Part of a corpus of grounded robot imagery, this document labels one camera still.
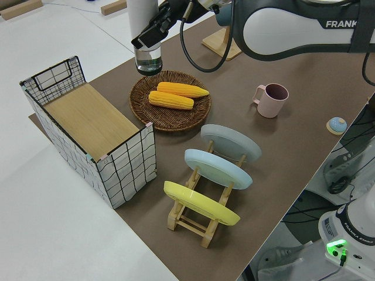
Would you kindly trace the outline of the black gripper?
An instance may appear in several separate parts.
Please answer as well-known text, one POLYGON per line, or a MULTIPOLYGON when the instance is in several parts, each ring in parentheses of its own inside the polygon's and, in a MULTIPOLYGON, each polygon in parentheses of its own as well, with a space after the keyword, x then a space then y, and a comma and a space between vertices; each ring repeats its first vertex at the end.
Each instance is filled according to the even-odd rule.
POLYGON ((192 23, 205 14, 205 8, 198 1, 168 0, 168 7, 159 8, 159 12, 149 21, 148 25, 132 39, 136 49, 151 48, 167 37, 173 21, 182 20, 186 11, 190 13, 187 23, 192 23))

